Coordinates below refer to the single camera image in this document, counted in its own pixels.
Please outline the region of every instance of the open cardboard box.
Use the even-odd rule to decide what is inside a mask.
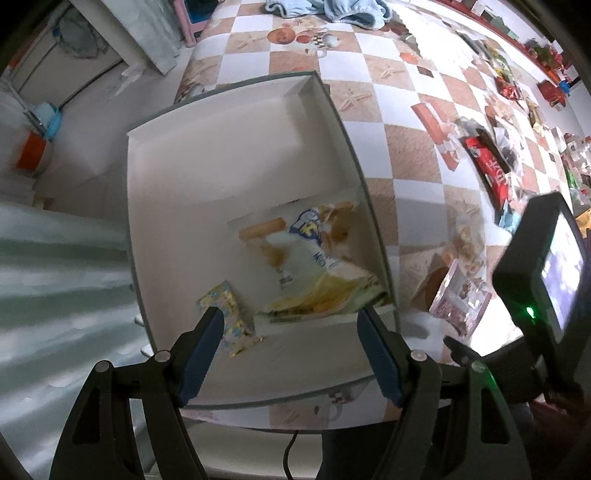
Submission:
[[[352,189],[353,260],[394,298],[385,249],[354,150],[315,73],[237,83],[129,132],[129,230],[137,293],[156,349],[199,321],[196,301],[227,280],[253,313],[280,294],[275,271],[229,222],[297,199]],[[394,329],[393,309],[382,311]],[[256,404],[372,375],[350,319],[291,325],[212,365],[201,407]]]

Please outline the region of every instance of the tablecloth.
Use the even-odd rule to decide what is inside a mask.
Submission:
[[[404,4],[451,32],[465,27]],[[501,46],[488,41],[499,51]],[[523,186],[537,193],[559,190],[570,201],[566,176],[551,134],[534,132],[526,113],[496,92],[494,73],[475,59],[461,68],[429,60],[408,30],[396,21],[378,31],[331,24],[319,16],[282,19],[264,11],[264,3],[225,0],[194,48],[176,102],[233,82],[273,73],[316,70],[329,88],[366,177],[394,276],[398,305],[406,305],[405,279],[416,275],[416,252],[449,242],[460,213],[470,212],[486,244],[484,276],[491,271],[511,236],[494,223],[494,209],[471,161],[451,171],[411,107],[431,103],[443,121],[473,118],[491,128],[486,97],[495,95],[513,112],[528,146]],[[535,101],[535,80],[514,66],[521,86]],[[438,361],[445,322],[412,308],[401,312],[405,338]],[[493,297],[474,342],[503,345],[519,335],[508,312]],[[396,418],[399,411],[379,392],[375,380],[337,388],[313,398],[239,410],[191,410],[183,415],[245,427],[326,429]]]

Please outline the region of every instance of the towel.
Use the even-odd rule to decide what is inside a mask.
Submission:
[[[351,23],[378,30],[392,18],[384,0],[267,0],[265,9],[283,18],[326,14],[332,23]]]

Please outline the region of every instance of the screw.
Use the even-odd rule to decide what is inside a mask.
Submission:
[[[477,374],[483,374],[484,372],[486,372],[486,365],[483,364],[481,361],[476,360],[475,362],[472,362],[472,369]]]
[[[163,364],[164,362],[168,362],[170,359],[170,352],[168,350],[160,350],[159,352],[154,355],[154,360],[156,360],[159,364]]]
[[[101,360],[95,365],[95,370],[98,373],[106,372],[109,369],[109,362],[107,360]]]
[[[410,352],[410,357],[417,362],[424,362],[427,359],[427,354],[422,350],[413,350]]]

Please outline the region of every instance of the small screen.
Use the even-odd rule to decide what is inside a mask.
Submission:
[[[582,271],[583,255],[568,221],[561,214],[542,270],[542,280],[561,330],[568,322]]]

